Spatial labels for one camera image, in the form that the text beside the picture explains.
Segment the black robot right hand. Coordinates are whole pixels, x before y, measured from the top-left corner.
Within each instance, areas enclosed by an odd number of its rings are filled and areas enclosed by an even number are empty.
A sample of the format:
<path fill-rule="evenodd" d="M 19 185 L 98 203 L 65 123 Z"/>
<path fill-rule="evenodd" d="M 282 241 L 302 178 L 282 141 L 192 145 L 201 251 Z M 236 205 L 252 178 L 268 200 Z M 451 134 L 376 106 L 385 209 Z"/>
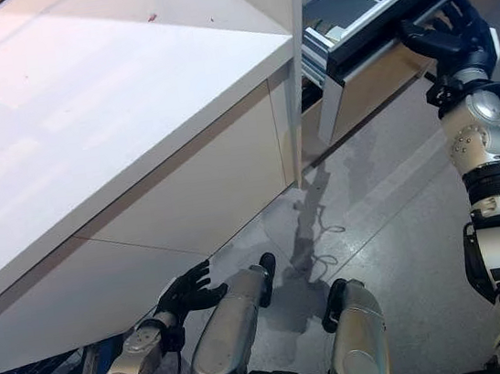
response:
<path fill-rule="evenodd" d="M 444 17 L 433 18 L 429 27 L 400 20 L 400 42 L 415 53 L 435 59 L 444 74 L 478 68 L 492 75 L 498 61 L 497 45 L 489 24 L 470 0 L 448 0 L 441 12 Z"/>

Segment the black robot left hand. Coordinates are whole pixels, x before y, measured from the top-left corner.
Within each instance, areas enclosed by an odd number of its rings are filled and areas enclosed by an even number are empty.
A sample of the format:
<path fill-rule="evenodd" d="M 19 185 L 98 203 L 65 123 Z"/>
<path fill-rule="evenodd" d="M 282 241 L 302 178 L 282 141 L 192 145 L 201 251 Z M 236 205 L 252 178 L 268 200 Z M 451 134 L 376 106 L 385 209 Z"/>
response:
<path fill-rule="evenodd" d="M 205 260 L 174 279 L 161 295 L 155 314 L 170 313 L 179 325 L 183 325 L 191 311 L 215 307 L 227 294 L 225 283 L 210 288 L 210 261 Z"/>

